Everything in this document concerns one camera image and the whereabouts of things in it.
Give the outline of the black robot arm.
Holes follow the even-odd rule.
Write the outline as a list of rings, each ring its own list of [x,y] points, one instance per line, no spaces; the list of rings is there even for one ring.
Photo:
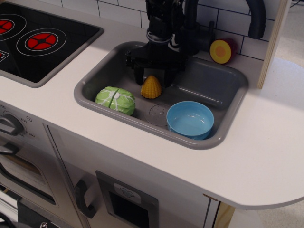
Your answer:
[[[183,25],[182,3],[181,0],[146,1],[149,20],[146,31],[148,43],[125,53],[126,66],[134,70],[137,84],[143,84],[146,68],[163,70],[165,87],[171,86],[177,73],[185,70],[188,57],[169,48],[173,34]]]

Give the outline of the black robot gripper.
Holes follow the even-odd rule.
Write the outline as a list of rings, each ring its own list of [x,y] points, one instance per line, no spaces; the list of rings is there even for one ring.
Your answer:
[[[127,50],[126,66],[134,69],[135,82],[143,84],[144,68],[162,69],[164,71],[163,83],[170,87],[178,73],[185,70],[188,57],[176,52],[168,45],[158,45],[148,42],[142,47]]]

